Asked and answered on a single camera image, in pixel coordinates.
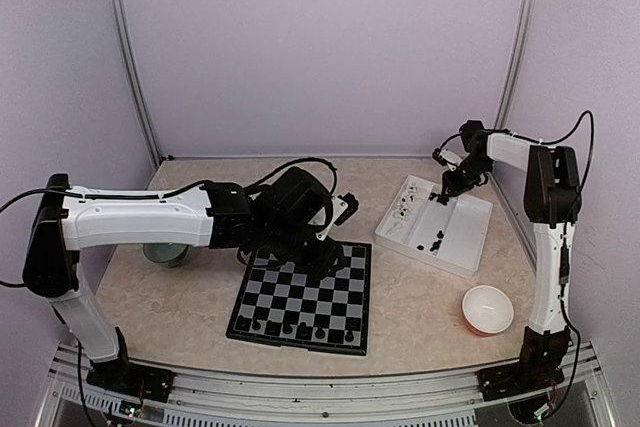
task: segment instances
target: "white wall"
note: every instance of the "white wall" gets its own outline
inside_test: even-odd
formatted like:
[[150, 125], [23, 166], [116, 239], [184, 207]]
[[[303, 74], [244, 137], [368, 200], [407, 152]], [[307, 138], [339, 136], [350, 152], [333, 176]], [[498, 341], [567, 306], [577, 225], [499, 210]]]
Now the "white wall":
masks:
[[[596, 116], [592, 173], [578, 221], [571, 316], [592, 339], [622, 425], [640, 416], [640, 0], [536, 0], [508, 127], [558, 138]], [[574, 145], [584, 168], [588, 129]], [[522, 212], [523, 177], [498, 175]]]
[[124, 0], [165, 154], [425, 155], [492, 124], [520, 0]]
[[[142, 188], [152, 172], [108, 0], [0, 0], [0, 203], [68, 172]], [[37, 199], [0, 216], [0, 278], [20, 282]], [[108, 249], [83, 255], [93, 285]], [[26, 426], [64, 329], [44, 299], [0, 289], [0, 424]]]

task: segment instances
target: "chessboard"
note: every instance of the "chessboard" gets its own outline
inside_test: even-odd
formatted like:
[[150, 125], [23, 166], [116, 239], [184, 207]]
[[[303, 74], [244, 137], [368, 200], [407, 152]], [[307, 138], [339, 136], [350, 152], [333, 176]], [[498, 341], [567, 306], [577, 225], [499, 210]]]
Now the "chessboard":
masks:
[[249, 262], [227, 328], [230, 339], [366, 355], [371, 244], [341, 242], [346, 267], [313, 281], [293, 263], [258, 252]]

